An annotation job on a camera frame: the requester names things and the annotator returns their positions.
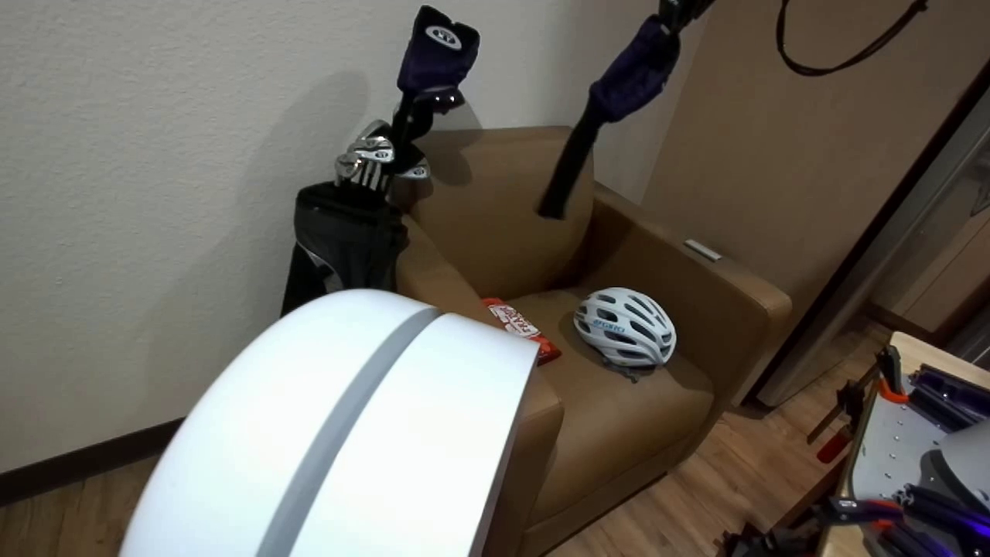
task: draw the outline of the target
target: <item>white helmet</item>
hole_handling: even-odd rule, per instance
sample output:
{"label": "white helmet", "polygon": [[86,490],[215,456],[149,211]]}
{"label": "white helmet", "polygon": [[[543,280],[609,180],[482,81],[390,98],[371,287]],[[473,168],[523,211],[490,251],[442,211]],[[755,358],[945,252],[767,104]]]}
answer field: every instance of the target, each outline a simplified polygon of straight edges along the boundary
{"label": "white helmet", "polygon": [[615,368],[655,368],[673,356],[667,312],[631,287],[595,291],[576,312],[579,334]]}

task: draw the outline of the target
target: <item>black cable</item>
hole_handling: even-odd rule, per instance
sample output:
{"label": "black cable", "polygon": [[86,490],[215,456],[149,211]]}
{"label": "black cable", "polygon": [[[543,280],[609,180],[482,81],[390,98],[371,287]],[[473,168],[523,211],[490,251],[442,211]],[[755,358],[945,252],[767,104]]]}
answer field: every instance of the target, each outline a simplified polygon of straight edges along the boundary
{"label": "black cable", "polygon": [[875,56],[881,45],[889,45],[918,12],[927,8],[925,0],[913,0],[901,19],[881,30],[871,43],[867,43],[861,51],[855,51],[852,59],[833,66],[833,68],[817,68],[817,66],[802,66],[795,61],[788,51],[786,51],[786,8],[788,8],[792,0],[779,0],[779,12],[777,12],[777,51],[779,59],[786,61],[786,68],[792,68],[795,75],[803,75],[803,78],[826,78],[826,75],[835,75],[835,71],[844,71],[852,66],[861,66],[862,59]]}

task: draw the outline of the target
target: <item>armchair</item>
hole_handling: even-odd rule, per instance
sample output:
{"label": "armchair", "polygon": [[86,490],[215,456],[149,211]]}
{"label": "armchair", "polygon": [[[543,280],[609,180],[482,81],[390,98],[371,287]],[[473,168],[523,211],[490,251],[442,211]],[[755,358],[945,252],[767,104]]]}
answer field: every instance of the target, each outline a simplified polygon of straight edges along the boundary
{"label": "armchair", "polygon": [[[493,324],[480,296],[505,296],[563,349],[533,373],[517,418],[485,543],[499,557],[543,553],[677,467],[767,366],[792,306],[595,185],[592,165],[565,218],[542,218],[563,141],[560,126],[423,138],[437,193],[404,215],[396,273],[402,293]],[[628,379],[573,331],[579,299],[605,283],[667,309],[681,343],[666,368]]]}

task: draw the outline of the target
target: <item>floor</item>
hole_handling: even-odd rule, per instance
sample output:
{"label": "floor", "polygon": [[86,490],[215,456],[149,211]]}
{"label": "floor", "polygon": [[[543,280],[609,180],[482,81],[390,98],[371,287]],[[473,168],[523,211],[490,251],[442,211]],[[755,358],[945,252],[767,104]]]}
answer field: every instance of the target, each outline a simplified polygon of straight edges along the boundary
{"label": "floor", "polygon": [[[867,372],[881,341],[885,331],[871,324],[840,334],[837,368],[764,418],[723,414],[670,476],[563,542],[550,557],[713,553],[726,530],[774,527],[828,470],[812,457],[803,433],[828,411],[835,389]],[[155,457],[144,457],[0,506],[0,553],[117,553],[152,467]]]}

